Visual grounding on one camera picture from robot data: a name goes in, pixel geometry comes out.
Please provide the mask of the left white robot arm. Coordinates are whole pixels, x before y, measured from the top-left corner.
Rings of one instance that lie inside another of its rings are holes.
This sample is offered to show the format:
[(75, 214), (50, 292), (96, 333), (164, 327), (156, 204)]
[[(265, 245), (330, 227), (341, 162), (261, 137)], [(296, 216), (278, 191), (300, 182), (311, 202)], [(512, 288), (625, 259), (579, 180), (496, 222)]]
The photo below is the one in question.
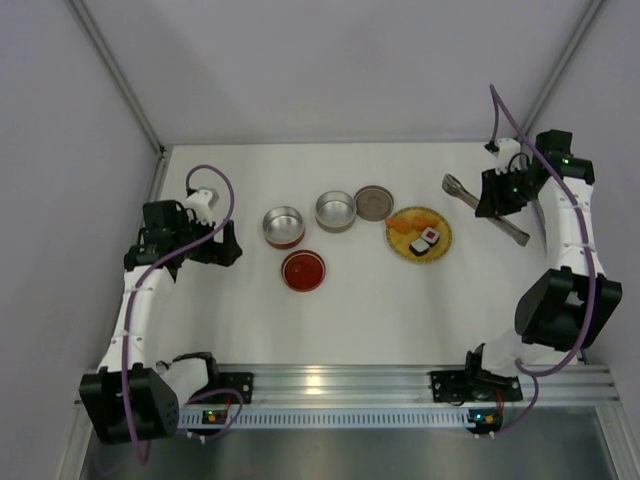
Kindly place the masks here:
[(192, 199), (143, 206), (143, 226), (124, 257), (125, 288), (116, 327), (96, 372), (79, 395), (99, 440), (107, 445), (173, 436), (179, 409), (222, 385), (210, 352), (160, 351), (169, 296), (186, 261), (229, 267), (242, 254), (234, 223), (206, 219)]

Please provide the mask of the red round lid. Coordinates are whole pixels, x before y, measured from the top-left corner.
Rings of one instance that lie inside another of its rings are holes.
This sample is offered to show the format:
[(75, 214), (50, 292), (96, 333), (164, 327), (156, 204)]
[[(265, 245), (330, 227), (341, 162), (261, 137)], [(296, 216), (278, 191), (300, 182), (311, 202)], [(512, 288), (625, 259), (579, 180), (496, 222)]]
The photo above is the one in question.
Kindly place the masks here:
[(326, 276), (323, 258), (311, 250), (297, 250), (282, 262), (281, 277), (284, 284), (296, 292), (310, 292), (319, 287)]

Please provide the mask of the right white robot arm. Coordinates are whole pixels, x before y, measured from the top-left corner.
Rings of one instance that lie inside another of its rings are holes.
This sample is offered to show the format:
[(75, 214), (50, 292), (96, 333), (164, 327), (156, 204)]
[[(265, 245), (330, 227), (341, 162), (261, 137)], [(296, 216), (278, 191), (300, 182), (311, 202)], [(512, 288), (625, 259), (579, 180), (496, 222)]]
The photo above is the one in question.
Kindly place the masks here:
[(572, 138), (560, 130), (540, 133), (525, 167), (482, 174), (476, 217), (498, 219), (537, 202), (548, 267), (518, 301), (513, 328), (467, 353), (464, 378), (472, 389), (506, 394), (530, 364), (562, 352), (544, 372), (555, 374), (593, 344), (622, 299), (593, 239), (593, 164), (572, 154)]

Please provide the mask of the sushi roll white centre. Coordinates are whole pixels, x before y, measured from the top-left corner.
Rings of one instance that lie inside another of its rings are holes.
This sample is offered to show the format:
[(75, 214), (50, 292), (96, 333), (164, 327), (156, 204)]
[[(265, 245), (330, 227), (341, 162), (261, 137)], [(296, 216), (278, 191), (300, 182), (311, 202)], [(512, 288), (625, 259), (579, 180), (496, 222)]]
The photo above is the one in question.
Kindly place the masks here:
[(416, 238), (409, 244), (409, 251), (416, 257), (422, 257), (426, 255), (430, 249), (430, 244), (421, 237)]

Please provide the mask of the orange fried food piece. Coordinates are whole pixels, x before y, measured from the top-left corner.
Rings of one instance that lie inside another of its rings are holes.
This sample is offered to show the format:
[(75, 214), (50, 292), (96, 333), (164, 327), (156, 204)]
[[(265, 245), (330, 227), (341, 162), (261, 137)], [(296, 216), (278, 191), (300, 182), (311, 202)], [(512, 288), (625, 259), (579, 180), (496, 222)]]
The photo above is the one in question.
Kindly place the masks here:
[(412, 230), (412, 223), (403, 217), (388, 217), (385, 219), (386, 225), (396, 232), (406, 235)]

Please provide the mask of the red-banded metal tin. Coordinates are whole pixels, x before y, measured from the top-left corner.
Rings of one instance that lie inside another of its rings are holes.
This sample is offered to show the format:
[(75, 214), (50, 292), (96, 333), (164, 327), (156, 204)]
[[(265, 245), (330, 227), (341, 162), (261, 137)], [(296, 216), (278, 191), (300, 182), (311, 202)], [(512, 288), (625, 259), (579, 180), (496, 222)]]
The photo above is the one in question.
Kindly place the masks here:
[(302, 214), (291, 206), (280, 206), (269, 210), (262, 220), (265, 241), (276, 249), (297, 246), (304, 238), (306, 225)]

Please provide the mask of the metal tongs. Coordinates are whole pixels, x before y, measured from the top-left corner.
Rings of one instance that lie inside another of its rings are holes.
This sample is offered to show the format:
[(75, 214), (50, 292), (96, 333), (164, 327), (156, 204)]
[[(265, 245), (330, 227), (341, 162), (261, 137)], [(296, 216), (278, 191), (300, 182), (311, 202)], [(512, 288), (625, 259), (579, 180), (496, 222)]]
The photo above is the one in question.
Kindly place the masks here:
[[(479, 206), (479, 199), (470, 193), (462, 183), (451, 174), (445, 174), (442, 180), (442, 189), (450, 196), (458, 198), (469, 206), (473, 211)], [(496, 226), (506, 235), (510, 236), (517, 245), (525, 247), (530, 240), (530, 235), (515, 224), (502, 217), (486, 217), (490, 223)]]

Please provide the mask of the sushi roll red centre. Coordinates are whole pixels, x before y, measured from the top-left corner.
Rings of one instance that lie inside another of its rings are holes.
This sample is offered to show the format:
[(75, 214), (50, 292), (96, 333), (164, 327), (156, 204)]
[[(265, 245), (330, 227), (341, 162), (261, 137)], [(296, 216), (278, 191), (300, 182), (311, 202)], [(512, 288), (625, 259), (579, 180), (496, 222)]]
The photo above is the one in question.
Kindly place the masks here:
[(421, 239), (423, 239), (429, 245), (436, 245), (439, 242), (440, 236), (441, 236), (440, 232), (433, 227), (427, 227), (421, 233)]

